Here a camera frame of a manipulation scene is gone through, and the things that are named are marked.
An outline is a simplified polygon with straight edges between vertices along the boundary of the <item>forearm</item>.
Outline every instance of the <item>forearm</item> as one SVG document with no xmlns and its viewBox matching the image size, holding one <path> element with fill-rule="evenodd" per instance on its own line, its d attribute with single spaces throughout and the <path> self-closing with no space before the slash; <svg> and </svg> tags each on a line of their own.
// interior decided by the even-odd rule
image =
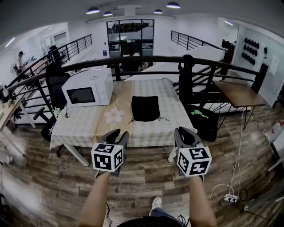
<svg viewBox="0 0 284 227">
<path fill-rule="evenodd" d="M 101 227 L 106 215 L 106 200 L 110 173 L 100 175 L 83 205 L 79 226 Z"/>
<path fill-rule="evenodd" d="M 206 197 L 200 177 L 189 178 L 189 216 L 192 227 L 216 227 L 216 217 Z"/>
</svg>

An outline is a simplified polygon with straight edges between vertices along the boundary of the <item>checkered tablecloth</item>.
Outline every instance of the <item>checkered tablecloth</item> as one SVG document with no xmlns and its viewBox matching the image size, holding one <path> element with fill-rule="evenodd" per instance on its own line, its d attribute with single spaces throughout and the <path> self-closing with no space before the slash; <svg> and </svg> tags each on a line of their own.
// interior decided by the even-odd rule
<svg viewBox="0 0 284 227">
<path fill-rule="evenodd" d="M 134 121 L 132 96 L 158 96 L 160 116 L 150 122 Z M 110 105 L 68 108 L 69 118 L 62 110 L 53 128 L 50 148 L 61 144 L 92 147 L 108 131 L 120 128 L 130 134 L 128 146 L 148 147 L 174 145 L 174 129 L 192 128 L 170 80 L 136 80 L 114 82 Z"/>
</svg>

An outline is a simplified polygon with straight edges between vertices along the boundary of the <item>wrist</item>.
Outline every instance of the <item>wrist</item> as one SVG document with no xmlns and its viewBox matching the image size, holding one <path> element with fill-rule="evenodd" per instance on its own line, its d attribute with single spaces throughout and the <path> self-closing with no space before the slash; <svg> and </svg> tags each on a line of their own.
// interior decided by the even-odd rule
<svg viewBox="0 0 284 227">
<path fill-rule="evenodd" d="M 95 175 L 95 180 L 109 178 L 110 174 L 111 172 L 98 171 L 97 174 Z"/>
<path fill-rule="evenodd" d="M 201 176 L 192 176 L 189 178 L 190 183 L 203 183 L 203 178 Z"/>
</svg>

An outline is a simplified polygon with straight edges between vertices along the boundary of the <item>flower decal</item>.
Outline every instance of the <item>flower decal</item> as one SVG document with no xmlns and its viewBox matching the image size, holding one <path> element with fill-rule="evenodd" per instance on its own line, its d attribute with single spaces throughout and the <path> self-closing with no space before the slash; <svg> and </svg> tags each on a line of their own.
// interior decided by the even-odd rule
<svg viewBox="0 0 284 227">
<path fill-rule="evenodd" d="M 118 110 L 116 107 L 112 108 L 110 112 L 105 112 L 104 116 L 106 117 L 106 123 L 112 122 L 121 122 L 122 115 L 124 114 L 123 110 Z"/>
</svg>

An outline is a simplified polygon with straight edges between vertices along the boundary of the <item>green object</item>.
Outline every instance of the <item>green object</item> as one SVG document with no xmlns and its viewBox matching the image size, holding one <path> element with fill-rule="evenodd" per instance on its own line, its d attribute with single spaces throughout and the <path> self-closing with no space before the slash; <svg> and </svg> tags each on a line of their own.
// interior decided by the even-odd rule
<svg viewBox="0 0 284 227">
<path fill-rule="evenodd" d="M 204 116 L 199 110 L 194 110 L 193 112 L 191 112 L 191 114 L 192 114 L 192 115 L 199 114 L 199 115 L 201 115 L 202 117 L 205 117 L 205 118 L 208 119 L 208 117 L 207 117 L 207 116 Z"/>
</svg>

